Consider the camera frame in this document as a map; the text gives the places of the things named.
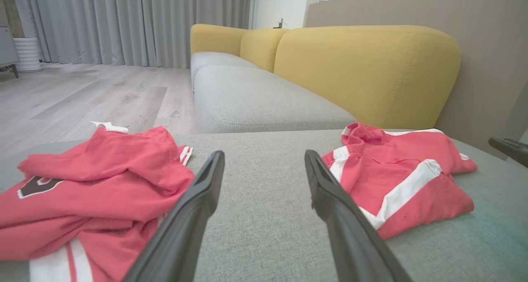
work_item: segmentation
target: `gray ottoman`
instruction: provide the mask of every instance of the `gray ottoman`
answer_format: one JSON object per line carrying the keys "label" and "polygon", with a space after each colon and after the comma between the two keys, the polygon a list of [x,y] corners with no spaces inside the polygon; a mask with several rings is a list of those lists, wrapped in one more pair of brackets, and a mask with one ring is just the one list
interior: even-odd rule
{"label": "gray ottoman", "polygon": [[[177,136],[195,148],[196,172],[214,150],[226,153],[219,205],[205,230],[196,281],[337,280],[326,225],[311,209],[304,151],[341,146],[342,130]],[[22,179],[32,153],[60,153],[79,142],[35,147],[0,164],[2,190]],[[479,166],[455,181],[472,213],[388,240],[415,281],[519,281],[528,278],[528,171],[455,141]],[[0,280],[28,280],[26,262],[1,262]]]}

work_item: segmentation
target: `jersey number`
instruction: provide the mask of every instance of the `jersey number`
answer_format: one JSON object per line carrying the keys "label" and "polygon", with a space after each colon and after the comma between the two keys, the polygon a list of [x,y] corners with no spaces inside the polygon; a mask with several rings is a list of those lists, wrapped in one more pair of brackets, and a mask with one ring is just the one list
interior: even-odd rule
{"label": "jersey number", "polygon": [[64,180],[34,176],[19,189],[19,198],[50,191],[62,181]]}

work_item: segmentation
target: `white wall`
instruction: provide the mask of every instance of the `white wall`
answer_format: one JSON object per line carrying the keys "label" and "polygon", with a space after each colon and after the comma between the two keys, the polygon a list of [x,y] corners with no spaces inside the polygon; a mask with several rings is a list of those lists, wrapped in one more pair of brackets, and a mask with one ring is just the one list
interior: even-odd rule
{"label": "white wall", "polygon": [[283,28],[301,28],[306,3],[307,0],[255,0],[255,28],[277,27],[280,16],[284,19]]}

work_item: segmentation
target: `yellow cushion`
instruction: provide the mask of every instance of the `yellow cushion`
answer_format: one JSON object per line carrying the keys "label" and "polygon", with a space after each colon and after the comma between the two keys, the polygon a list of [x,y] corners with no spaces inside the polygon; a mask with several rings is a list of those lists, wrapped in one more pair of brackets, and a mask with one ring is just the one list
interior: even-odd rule
{"label": "yellow cushion", "polygon": [[191,55],[196,52],[222,52],[240,56],[240,41],[247,29],[194,24],[191,27]]}
{"label": "yellow cushion", "polygon": [[260,69],[273,73],[277,45],[287,31],[283,28],[247,31],[240,43],[240,57],[255,64]]}
{"label": "yellow cushion", "polygon": [[297,28],[274,73],[381,128],[434,127],[460,68],[447,34],[422,26]]}

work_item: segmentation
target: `brown wall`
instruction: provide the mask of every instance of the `brown wall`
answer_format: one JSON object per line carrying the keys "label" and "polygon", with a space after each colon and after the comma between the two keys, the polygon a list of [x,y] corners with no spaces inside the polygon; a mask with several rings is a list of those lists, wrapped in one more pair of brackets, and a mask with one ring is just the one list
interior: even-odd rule
{"label": "brown wall", "polygon": [[504,158],[487,144],[528,128],[528,0],[330,0],[312,4],[306,26],[421,25],[462,49],[457,84],[437,128]]}

